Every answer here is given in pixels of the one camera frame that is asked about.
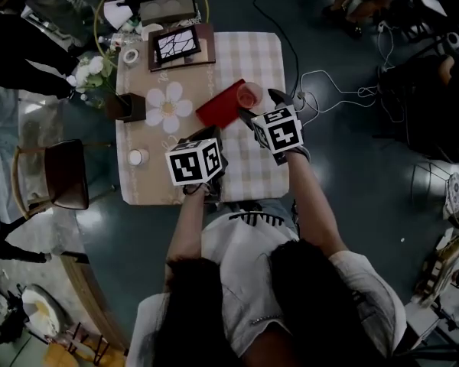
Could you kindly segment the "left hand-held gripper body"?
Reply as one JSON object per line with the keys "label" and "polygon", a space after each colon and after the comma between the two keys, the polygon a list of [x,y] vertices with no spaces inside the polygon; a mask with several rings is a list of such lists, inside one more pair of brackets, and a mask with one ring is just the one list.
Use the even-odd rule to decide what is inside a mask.
{"label": "left hand-held gripper body", "polygon": [[221,201],[222,178],[228,166],[224,157],[221,129],[203,128],[181,139],[165,153],[171,181],[184,195],[206,191],[206,201]]}

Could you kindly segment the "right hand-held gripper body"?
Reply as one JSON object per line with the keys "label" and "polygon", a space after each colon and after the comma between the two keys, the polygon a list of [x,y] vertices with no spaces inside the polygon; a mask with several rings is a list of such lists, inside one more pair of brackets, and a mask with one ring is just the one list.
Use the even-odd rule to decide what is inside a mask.
{"label": "right hand-held gripper body", "polygon": [[302,124],[294,106],[284,106],[261,115],[251,117],[251,127],[261,147],[271,152],[275,163],[287,162],[286,154],[297,153],[308,161],[311,156],[304,147]]}

